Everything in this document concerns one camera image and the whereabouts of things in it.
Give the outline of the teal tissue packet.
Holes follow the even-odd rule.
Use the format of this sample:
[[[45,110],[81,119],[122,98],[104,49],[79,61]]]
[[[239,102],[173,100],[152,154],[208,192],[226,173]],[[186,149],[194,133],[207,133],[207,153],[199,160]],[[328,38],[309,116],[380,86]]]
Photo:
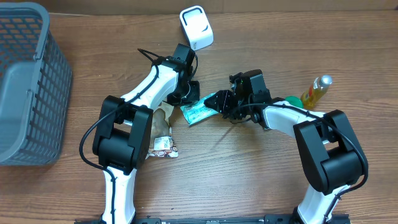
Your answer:
[[[211,93],[208,96],[201,98],[199,101],[192,105],[181,106],[180,109],[183,113],[184,118],[187,120],[189,126],[199,123],[200,121],[209,118],[217,114],[216,110],[205,106],[204,102],[215,93]]]

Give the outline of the brown white snack bag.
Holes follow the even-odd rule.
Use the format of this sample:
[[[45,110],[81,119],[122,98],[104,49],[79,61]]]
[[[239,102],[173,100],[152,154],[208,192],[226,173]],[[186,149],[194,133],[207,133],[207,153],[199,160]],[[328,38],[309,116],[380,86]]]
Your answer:
[[[173,110],[174,106],[163,101],[154,111],[147,159],[149,157],[178,157],[178,149],[173,140],[172,127],[169,123]]]

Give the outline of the yellow dish soap bottle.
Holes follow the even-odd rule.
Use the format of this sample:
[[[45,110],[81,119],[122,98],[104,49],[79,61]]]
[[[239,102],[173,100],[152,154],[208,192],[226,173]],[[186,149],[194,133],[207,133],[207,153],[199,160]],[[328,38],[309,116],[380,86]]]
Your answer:
[[[312,110],[318,100],[328,91],[333,79],[330,75],[316,77],[314,82],[306,89],[300,97],[303,107],[306,110]]]

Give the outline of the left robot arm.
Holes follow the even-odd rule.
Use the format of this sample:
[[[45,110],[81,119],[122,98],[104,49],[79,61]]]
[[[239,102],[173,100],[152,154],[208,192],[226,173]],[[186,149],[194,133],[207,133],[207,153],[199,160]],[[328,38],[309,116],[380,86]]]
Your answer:
[[[95,132],[93,154],[106,181],[100,223],[133,223],[136,173],[147,156],[153,115],[161,102],[185,106],[200,99],[200,84],[193,80],[197,55],[189,46],[178,44],[166,57],[140,52],[151,61],[150,73],[124,96],[107,96],[90,128]]]

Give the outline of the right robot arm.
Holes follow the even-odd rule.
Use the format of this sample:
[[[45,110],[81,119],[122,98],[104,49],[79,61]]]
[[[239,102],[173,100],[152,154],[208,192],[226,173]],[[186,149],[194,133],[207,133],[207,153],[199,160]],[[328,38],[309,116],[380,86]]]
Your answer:
[[[314,112],[272,98],[262,70],[239,72],[229,78],[231,88],[205,100],[206,107],[224,119],[251,121],[294,138],[309,186],[291,215],[266,215],[266,223],[349,223],[333,209],[344,194],[362,187],[369,164],[344,112]]]

